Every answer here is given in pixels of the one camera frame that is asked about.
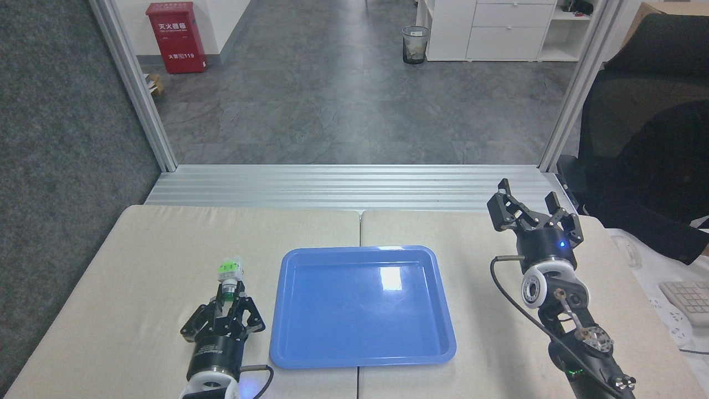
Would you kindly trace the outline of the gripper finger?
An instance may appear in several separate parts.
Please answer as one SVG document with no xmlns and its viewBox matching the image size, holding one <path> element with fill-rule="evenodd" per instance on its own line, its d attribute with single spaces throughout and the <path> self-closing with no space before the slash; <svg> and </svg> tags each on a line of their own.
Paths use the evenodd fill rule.
<svg viewBox="0 0 709 399">
<path fill-rule="evenodd" d="M 260 333 L 265 329 L 255 301 L 246 294 L 242 281 L 236 283 L 235 290 L 231 294 L 227 318 L 228 335 L 233 339 L 245 340 L 250 333 Z"/>
<path fill-rule="evenodd" d="M 200 305 L 180 329 L 187 342 L 196 342 L 204 336 L 228 336 L 228 324 L 218 321 L 224 300 L 213 298 L 208 304 Z"/>
<path fill-rule="evenodd" d="M 498 184 L 498 191 L 487 202 L 493 228 L 497 232 L 512 230 L 524 232 L 540 229 L 548 221 L 548 217 L 535 212 L 518 201 L 511 193 L 508 179 L 504 178 Z"/>
<path fill-rule="evenodd" d="M 556 192 L 550 192 L 544 198 L 544 201 L 549 212 L 549 221 L 545 222 L 545 227 L 560 229 L 564 232 L 565 238 L 569 243 L 563 244 L 563 247 L 575 248 L 580 245 L 583 242 L 583 233 L 578 215 L 569 213 L 562 207 Z"/>
</svg>

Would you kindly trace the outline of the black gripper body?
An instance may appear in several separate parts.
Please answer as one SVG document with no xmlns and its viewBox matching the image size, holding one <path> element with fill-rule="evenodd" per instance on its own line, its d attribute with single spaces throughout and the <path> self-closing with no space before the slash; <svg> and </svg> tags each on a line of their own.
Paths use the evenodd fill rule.
<svg viewBox="0 0 709 399">
<path fill-rule="evenodd" d="M 533 265 L 547 260 L 565 260 L 577 269 L 572 242 L 560 229 L 542 228 L 534 230 L 518 230 L 517 254 L 525 256 L 521 261 L 521 270 L 527 271 Z"/>
<path fill-rule="evenodd" d="M 245 338 L 208 334 L 194 339 L 188 337 L 186 341 L 195 343 L 187 371 L 188 380 L 203 371 L 217 371 L 240 380 Z"/>
</svg>

